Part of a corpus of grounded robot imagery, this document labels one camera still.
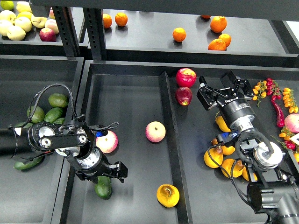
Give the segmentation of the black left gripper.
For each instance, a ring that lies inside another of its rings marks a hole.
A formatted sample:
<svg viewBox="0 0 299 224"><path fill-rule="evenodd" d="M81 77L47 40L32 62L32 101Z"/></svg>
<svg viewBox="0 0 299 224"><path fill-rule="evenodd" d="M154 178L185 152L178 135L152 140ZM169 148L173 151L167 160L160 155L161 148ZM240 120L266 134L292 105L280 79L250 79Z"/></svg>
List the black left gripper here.
<svg viewBox="0 0 299 224"><path fill-rule="evenodd" d="M98 183L99 176L107 176L116 178L121 183L124 183L125 178L128 176L128 168L121 161L113 165L110 164L107 157L98 147L93 147L87 155L76 158L76 161L80 168L75 173L82 181L87 180Z"/></svg>

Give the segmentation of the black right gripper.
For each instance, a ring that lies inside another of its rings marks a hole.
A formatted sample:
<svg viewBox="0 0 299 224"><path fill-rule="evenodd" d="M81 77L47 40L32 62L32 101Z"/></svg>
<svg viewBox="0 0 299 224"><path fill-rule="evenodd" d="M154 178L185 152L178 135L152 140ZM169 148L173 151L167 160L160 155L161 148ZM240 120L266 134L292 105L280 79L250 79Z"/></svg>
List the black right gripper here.
<svg viewBox="0 0 299 224"><path fill-rule="evenodd" d="M197 98L206 111L218 107L226 125L231 130L248 130L254 128L252 121L255 112L247 102L254 97L253 87L247 79L236 76L231 70L221 78L224 87L229 87L232 94L240 93L244 98L228 98L225 91L210 87L203 76L199 77Z"/></svg>

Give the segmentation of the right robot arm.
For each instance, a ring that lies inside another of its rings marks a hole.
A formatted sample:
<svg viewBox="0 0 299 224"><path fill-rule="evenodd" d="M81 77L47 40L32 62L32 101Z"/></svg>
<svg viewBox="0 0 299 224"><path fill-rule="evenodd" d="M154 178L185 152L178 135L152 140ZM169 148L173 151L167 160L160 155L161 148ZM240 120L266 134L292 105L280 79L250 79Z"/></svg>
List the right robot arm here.
<svg viewBox="0 0 299 224"><path fill-rule="evenodd" d="M229 71L221 77L222 89L199 77L197 97L206 110L219 109L230 132L219 134L214 148L234 146L237 160L246 168L247 192L240 198L255 213L267 214L269 224L299 221L299 166L292 152L269 141L253 127L255 113L249 101L254 93L248 80Z"/></svg>

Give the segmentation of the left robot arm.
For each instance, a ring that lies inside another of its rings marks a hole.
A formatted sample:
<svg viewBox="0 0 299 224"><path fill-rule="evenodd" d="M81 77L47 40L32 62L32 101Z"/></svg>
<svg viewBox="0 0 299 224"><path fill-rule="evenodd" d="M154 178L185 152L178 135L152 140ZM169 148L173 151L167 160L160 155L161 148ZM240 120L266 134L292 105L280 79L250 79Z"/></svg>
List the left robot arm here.
<svg viewBox="0 0 299 224"><path fill-rule="evenodd" d="M128 168L120 161L108 162L103 152L95 145L98 132L106 136L119 123L89 126L85 115L77 115L74 98L68 89L72 117L62 125L46 121L28 128L8 127L0 131L0 154L10 155L16 161L27 164L42 156L57 153L66 158L80 180L98 182L99 176L117 178L124 182Z"/></svg>

